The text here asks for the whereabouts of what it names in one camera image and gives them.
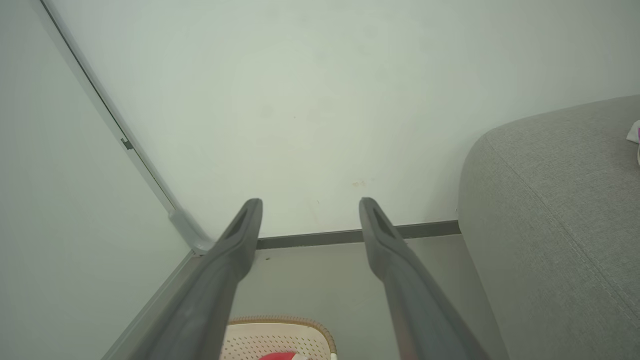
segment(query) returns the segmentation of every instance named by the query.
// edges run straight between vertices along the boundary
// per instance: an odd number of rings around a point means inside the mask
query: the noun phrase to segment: gray baseboard
[[[422,224],[396,226],[405,239],[429,238],[460,234],[457,220],[427,222]],[[335,231],[332,233],[275,236],[258,240],[258,249],[282,249],[285,247],[336,245],[362,243],[362,230]]]

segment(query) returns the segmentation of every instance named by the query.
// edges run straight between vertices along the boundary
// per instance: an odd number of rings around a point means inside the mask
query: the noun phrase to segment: white basket
[[[335,343],[320,323],[291,316],[247,316],[229,322],[220,360],[258,360],[295,352],[310,360],[337,360]]]

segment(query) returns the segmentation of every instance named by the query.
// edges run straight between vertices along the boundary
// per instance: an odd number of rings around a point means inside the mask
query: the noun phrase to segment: fabric upholstery
[[[640,359],[640,95],[491,130],[460,228],[510,358]]]

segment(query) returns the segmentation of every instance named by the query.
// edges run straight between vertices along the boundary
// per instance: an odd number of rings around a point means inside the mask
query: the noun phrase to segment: gray floor
[[[461,235],[408,240],[494,360],[508,359]],[[293,315],[325,325],[341,359],[398,359],[382,283],[363,243],[259,250],[232,316]]]

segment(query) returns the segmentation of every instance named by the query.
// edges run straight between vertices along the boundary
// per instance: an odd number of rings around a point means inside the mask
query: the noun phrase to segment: sofa seam
[[[629,316],[629,314],[628,314],[628,312],[631,312],[631,315],[634,318],[638,317],[636,315],[636,312],[628,304],[625,304],[625,297],[629,297],[629,295],[627,293],[625,293],[624,290],[622,290],[620,285],[618,283],[616,283],[616,281],[611,277],[611,275],[608,272],[606,272],[606,270],[599,269],[600,263],[598,263],[598,261],[595,261],[594,259],[592,259],[592,256],[590,256],[588,251],[586,251],[584,249],[584,245],[581,246],[580,244],[578,244],[577,240],[571,234],[570,230],[567,229],[567,227],[563,224],[562,221],[560,221],[560,219],[558,219],[557,215],[549,208],[547,203],[543,200],[543,197],[527,181],[525,181],[525,179],[502,157],[502,155],[500,155],[500,153],[491,144],[491,141],[489,141],[489,138],[488,138],[487,134],[485,134],[483,136],[483,138],[484,138],[487,146],[489,146],[489,148],[493,151],[493,153],[496,154],[496,156],[505,164],[505,166],[507,166],[507,168],[521,180],[521,182],[539,200],[539,202],[542,204],[542,206],[545,208],[545,210],[547,210],[546,212],[548,212],[548,214],[546,214],[545,216],[547,218],[549,218],[549,220],[552,220],[552,223],[553,223],[554,227],[556,227],[556,229],[558,229],[558,230],[563,230],[563,231],[561,231],[562,237],[566,240],[567,243],[569,243],[570,247],[575,252],[575,254],[578,256],[578,258],[587,266],[587,269],[589,269],[589,271],[595,276],[596,281],[598,281],[602,285],[602,288],[607,292],[607,294],[610,296],[611,300],[613,300],[614,304],[616,304],[618,309],[629,319],[631,324],[636,329],[640,328],[638,326],[638,324],[634,321],[634,319],[631,318]],[[609,281],[607,281],[607,279],[611,279],[611,281],[617,287],[620,288],[620,291],[622,291],[622,293],[625,295],[625,297],[621,296],[618,293],[618,291],[616,291],[615,287],[612,286],[609,283]],[[617,294],[617,296],[619,296],[620,299],[616,299],[616,297],[612,294],[612,292]],[[620,304],[621,300],[622,300],[622,303],[625,305],[625,307],[628,308],[628,310],[625,310],[623,308],[623,306]]]

